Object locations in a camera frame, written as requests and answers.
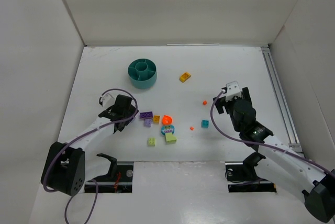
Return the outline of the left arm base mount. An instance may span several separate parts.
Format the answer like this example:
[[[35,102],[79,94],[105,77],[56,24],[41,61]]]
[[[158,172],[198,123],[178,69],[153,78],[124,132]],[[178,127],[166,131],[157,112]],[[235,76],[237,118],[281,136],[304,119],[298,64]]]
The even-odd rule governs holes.
[[[85,193],[122,194],[132,192],[133,162],[119,162],[116,158],[99,153],[86,168]]]

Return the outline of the yellow square lego brick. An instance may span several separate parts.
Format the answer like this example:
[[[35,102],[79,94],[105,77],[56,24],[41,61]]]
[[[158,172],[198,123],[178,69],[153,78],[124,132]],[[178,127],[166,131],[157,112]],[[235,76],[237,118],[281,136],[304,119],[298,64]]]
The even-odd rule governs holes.
[[[160,122],[160,116],[154,115],[152,121],[154,124],[158,124]]]

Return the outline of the orange round lego piece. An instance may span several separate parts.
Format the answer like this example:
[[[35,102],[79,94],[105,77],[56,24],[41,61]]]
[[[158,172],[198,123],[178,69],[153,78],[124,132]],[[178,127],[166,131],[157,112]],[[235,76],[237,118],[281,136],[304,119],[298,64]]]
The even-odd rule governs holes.
[[[168,115],[164,115],[162,118],[162,124],[163,125],[171,125],[173,122],[172,117],[168,116]]]

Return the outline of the light purple square lego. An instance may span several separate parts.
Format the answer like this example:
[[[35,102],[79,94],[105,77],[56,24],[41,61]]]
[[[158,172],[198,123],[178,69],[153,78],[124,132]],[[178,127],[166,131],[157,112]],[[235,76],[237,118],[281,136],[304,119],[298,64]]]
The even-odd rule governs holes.
[[[145,127],[151,127],[151,125],[152,125],[152,119],[146,118],[144,120],[144,126]]]

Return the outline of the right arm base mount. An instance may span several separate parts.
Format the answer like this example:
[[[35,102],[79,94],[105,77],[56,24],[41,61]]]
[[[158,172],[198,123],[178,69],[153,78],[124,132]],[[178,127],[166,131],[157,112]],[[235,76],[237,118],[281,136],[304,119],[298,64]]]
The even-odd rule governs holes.
[[[276,193],[275,184],[257,176],[255,167],[265,157],[257,152],[243,161],[225,162],[225,178],[230,193]]]

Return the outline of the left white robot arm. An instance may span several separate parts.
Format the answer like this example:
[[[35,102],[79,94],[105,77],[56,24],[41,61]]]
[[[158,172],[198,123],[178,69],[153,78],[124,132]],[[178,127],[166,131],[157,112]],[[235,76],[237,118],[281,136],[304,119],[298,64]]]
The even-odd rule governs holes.
[[[103,110],[83,133],[69,142],[54,142],[41,176],[43,189],[75,196],[88,181],[114,178],[117,160],[98,153],[98,146],[116,132],[123,131],[138,112],[136,99],[121,90],[114,104]]]

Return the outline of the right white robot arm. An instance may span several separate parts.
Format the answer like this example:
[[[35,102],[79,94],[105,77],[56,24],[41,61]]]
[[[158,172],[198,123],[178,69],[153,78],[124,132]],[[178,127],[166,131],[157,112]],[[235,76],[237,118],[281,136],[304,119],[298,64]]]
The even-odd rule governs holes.
[[[244,161],[247,182],[264,179],[299,199],[317,220],[328,223],[334,217],[334,170],[304,158],[285,145],[256,120],[256,110],[247,87],[237,82],[223,87],[213,99],[211,110],[227,113],[239,138],[222,130],[224,137],[245,144],[253,153]]]

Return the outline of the dark purple long lego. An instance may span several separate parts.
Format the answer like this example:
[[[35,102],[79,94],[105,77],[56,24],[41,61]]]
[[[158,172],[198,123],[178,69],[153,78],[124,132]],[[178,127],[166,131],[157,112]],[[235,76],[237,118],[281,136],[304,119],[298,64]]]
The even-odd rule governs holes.
[[[140,119],[152,119],[153,118],[153,112],[151,111],[146,111],[146,112],[141,112],[139,115]]]

